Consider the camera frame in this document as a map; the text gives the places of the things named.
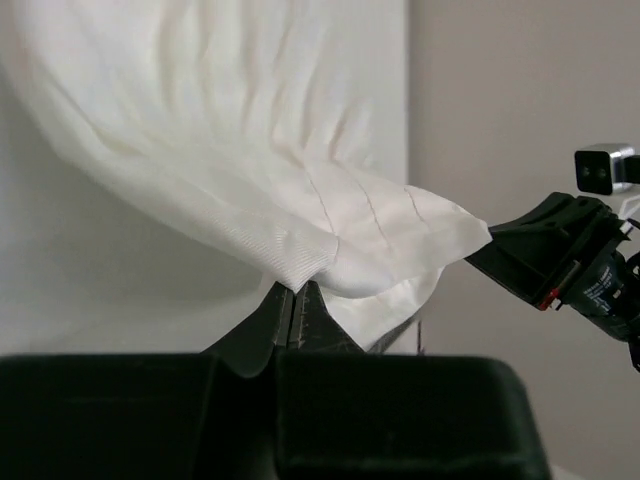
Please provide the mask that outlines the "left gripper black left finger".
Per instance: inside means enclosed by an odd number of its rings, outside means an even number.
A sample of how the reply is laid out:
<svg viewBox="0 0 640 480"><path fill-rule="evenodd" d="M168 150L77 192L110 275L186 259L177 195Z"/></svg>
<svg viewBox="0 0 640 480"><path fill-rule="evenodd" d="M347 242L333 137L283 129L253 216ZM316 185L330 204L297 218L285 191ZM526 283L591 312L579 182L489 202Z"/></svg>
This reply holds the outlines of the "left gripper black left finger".
<svg viewBox="0 0 640 480"><path fill-rule="evenodd" d="M254 378L276 347L287 343L292 316L293 292L275 283L254 312L203 354L216 355L241 378Z"/></svg>

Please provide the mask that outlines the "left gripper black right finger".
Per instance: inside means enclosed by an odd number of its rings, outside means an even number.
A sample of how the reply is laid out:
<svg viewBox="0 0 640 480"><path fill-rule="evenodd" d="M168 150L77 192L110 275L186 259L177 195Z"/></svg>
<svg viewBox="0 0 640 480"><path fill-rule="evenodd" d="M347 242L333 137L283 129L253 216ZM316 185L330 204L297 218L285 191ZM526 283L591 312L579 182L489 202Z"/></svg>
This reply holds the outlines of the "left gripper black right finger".
<svg viewBox="0 0 640 480"><path fill-rule="evenodd" d="M315 282L308 282L294 296L285 348L329 354L364 352L329 314Z"/></svg>

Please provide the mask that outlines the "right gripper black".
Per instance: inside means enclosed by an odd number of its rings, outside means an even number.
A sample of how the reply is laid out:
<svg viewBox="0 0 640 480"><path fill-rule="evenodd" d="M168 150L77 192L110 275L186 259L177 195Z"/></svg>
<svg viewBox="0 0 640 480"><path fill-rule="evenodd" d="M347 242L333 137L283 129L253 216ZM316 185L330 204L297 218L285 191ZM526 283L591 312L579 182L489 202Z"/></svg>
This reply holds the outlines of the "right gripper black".
<svg viewBox="0 0 640 480"><path fill-rule="evenodd" d="M625 258L617 246L639 222L622 220L604 245L607 222L601 200L554 192L529 213L491 227L491 242L467 262L529 305L570 306L625 343L638 369L639 255Z"/></svg>

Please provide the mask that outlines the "white pleated skirt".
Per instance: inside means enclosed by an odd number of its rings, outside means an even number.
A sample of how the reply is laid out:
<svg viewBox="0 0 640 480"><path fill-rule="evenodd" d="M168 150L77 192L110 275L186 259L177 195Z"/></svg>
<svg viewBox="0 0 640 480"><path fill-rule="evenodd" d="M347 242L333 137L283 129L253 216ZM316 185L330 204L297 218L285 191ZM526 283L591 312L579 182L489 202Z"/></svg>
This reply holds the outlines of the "white pleated skirt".
<svg viewBox="0 0 640 480"><path fill-rule="evenodd" d="M1 349L201 351L276 285L363 348L486 223L406 185L399 2L5 1Z"/></svg>

